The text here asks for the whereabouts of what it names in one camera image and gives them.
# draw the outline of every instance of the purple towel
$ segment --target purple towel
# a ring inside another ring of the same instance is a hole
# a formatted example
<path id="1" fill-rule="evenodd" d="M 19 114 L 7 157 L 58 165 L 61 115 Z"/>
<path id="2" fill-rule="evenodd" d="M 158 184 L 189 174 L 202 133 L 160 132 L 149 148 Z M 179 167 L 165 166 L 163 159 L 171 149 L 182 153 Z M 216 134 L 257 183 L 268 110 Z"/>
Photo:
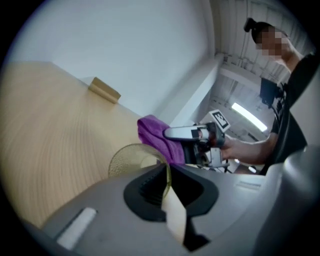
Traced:
<path id="1" fill-rule="evenodd" d="M 154 115 L 147 115 L 137 121 L 139 139 L 143 144 L 157 149 L 169 164 L 184 164 L 185 155 L 181 143 L 166 139 L 163 131 L 170 126 Z"/>

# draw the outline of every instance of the man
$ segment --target man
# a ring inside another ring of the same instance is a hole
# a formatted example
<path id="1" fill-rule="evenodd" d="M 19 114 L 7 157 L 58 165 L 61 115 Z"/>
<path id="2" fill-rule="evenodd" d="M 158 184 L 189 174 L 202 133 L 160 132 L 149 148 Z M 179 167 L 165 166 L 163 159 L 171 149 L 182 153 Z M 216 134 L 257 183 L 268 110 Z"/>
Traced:
<path id="1" fill-rule="evenodd" d="M 265 175 L 270 165 L 282 163 L 293 152 L 303 149 L 307 142 L 296 120 L 290 113 L 296 102 L 311 81 L 318 65 L 319 56 L 309 54 L 303 57 L 291 44 L 288 36 L 265 22 L 255 22 L 249 18 L 244 30 L 249 32 L 262 55 L 284 65 L 291 73 L 285 90 L 286 96 L 279 125 L 274 120 L 270 135 L 264 141 L 249 143 L 225 136 L 221 148 L 223 159 L 238 159 L 241 162 L 262 165 L 261 175 Z"/>

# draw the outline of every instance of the hair bun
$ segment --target hair bun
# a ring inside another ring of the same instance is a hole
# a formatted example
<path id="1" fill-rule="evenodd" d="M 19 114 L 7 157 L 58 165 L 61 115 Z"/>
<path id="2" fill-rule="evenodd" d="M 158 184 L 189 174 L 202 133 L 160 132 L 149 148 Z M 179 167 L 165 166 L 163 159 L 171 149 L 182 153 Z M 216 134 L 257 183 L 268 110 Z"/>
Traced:
<path id="1" fill-rule="evenodd" d="M 255 22 L 255 20 L 253 18 L 247 18 L 246 22 L 244 24 L 244 27 L 243 27 L 244 31 L 249 32 L 250 30 L 252 30 L 254 28 L 256 23 L 257 22 Z"/>

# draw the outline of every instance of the white wall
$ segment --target white wall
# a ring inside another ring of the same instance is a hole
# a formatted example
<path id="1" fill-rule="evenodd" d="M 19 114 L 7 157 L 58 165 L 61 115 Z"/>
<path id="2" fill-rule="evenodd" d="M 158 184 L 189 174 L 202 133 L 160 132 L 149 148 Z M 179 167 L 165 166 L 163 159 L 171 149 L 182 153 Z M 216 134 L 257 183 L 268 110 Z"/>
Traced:
<path id="1" fill-rule="evenodd" d="M 170 95 L 158 118 L 173 127 L 183 126 L 210 91 L 223 62 L 222 54 L 206 59 L 183 81 L 182 88 Z"/>
<path id="2" fill-rule="evenodd" d="M 190 120 L 194 123 L 200 122 L 209 112 L 210 94 L 211 90 L 206 94 L 206 96 L 201 101 L 200 105 L 195 109 L 195 111 L 191 115 Z"/>
<path id="3" fill-rule="evenodd" d="M 195 0 L 55 0 L 26 24 L 11 60 L 99 77 L 144 116 L 208 55 L 206 30 Z"/>
<path id="4" fill-rule="evenodd" d="M 216 55 L 216 45 L 215 45 L 215 27 L 213 19 L 213 9 L 210 0 L 201 0 L 203 17 L 206 25 L 206 34 L 208 38 L 208 49 L 209 55 L 214 57 Z"/>

